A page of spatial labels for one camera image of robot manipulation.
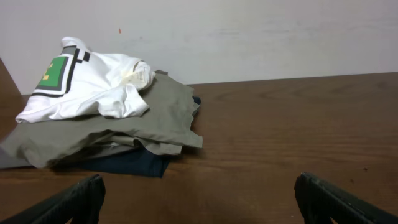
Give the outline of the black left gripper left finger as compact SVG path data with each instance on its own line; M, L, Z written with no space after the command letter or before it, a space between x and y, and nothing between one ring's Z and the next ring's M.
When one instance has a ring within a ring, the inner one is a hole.
M106 188L99 174L9 217L1 224L97 224Z

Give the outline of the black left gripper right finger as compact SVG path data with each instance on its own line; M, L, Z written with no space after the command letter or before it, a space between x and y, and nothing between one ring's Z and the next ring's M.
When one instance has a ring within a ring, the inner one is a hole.
M397 224L397 217L307 172L296 179L295 199L305 224Z

